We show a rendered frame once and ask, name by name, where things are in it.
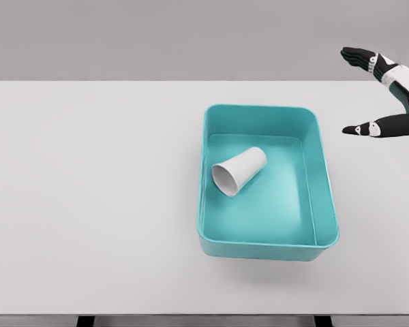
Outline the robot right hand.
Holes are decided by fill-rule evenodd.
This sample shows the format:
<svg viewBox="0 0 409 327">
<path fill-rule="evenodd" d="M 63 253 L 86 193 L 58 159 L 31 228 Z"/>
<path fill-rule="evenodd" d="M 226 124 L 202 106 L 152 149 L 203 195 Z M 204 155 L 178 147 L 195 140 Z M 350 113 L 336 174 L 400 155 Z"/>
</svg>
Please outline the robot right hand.
<svg viewBox="0 0 409 327">
<path fill-rule="evenodd" d="M 344 47 L 342 58 L 353 67 L 360 67 L 384 85 L 404 107 L 405 112 L 346 126 L 343 134 L 371 138 L 409 136 L 409 67 L 393 61 L 379 52 L 362 48 Z"/>
</svg>

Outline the white paper cup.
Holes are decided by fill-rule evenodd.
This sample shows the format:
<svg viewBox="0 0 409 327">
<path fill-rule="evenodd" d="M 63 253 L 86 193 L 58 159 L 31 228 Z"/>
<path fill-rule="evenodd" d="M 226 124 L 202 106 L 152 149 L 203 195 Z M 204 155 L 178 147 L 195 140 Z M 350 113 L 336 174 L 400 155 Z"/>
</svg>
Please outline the white paper cup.
<svg viewBox="0 0 409 327">
<path fill-rule="evenodd" d="M 252 147 L 211 168 L 213 182 L 228 197 L 235 197 L 267 164 L 267 156 Z"/>
</svg>

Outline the teal plastic basket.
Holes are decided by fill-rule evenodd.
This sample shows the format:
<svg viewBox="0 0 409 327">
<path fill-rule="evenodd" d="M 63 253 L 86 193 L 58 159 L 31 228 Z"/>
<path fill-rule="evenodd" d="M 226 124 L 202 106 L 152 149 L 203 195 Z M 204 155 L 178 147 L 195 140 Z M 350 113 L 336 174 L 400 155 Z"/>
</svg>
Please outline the teal plastic basket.
<svg viewBox="0 0 409 327">
<path fill-rule="evenodd" d="M 252 147 L 267 164 L 234 197 L 211 168 Z M 339 225 L 318 119 L 294 106 L 215 104 L 204 112 L 196 228 L 207 255 L 308 262 Z"/>
</svg>

